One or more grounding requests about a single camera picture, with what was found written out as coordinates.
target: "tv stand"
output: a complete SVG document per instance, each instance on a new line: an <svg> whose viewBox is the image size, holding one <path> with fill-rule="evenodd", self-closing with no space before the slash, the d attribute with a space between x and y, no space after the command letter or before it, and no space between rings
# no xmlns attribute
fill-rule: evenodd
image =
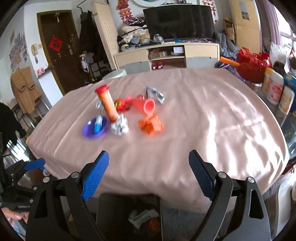
<svg viewBox="0 0 296 241"><path fill-rule="evenodd" d="M184 54L172 56L173 47L182 46ZM153 49L167 51L168 56L150 60ZM216 43L164 43L128 50L114 55L117 69L125 69L127 74L155 71L151 65L162 61L164 69L169 68L213 68L220 58L219 44Z"/></svg>

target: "red cap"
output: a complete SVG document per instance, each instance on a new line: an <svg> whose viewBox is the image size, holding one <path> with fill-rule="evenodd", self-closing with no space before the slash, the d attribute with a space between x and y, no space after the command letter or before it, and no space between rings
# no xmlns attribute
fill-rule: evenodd
<svg viewBox="0 0 296 241"><path fill-rule="evenodd" d="M109 90L109 86L108 85L102 85L102 86L97 87L95 89L95 92L99 95L99 94L103 94L107 90Z"/></svg>

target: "brown coat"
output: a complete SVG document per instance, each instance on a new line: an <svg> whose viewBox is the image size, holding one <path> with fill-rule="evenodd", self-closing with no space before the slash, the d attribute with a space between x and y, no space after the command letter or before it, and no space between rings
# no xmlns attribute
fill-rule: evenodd
<svg viewBox="0 0 296 241"><path fill-rule="evenodd" d="M30 67L13 73L10 77L10 84L21 110L31 114L35 110L35 101L41 97L42 92L33 82Z"/></svg>

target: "orange crumpled paper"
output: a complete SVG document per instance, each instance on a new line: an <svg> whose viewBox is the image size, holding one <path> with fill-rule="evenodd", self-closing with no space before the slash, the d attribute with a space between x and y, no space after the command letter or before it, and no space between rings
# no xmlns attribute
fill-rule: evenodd
<svg viewBox="0 0 296 241"><path fill-rule="evenodd" d="M149 115L145 119L139 120L139 127L149 136L163 130L163 125L158 119L158 116L155 114Z"/></svg>

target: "gray drawer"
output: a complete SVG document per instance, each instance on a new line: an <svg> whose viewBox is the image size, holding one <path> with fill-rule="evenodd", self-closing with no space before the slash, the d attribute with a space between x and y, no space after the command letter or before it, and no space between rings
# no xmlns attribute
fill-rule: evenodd
<svg viewBox="0 0 296 241"><path fill-rule="evenodd" d="M213 68L217 62L217 58L211 57L186 58L187 68Z"/></svg>
<svg viewBox="0 0 296 241"><path fill-rule="evenodd" d="M150 64L148 61L145 62L137 62L132 64L126 64L124 66L120 66L121 69L125 69L127 74L137 74L142 72L150 71Z"/></svg>

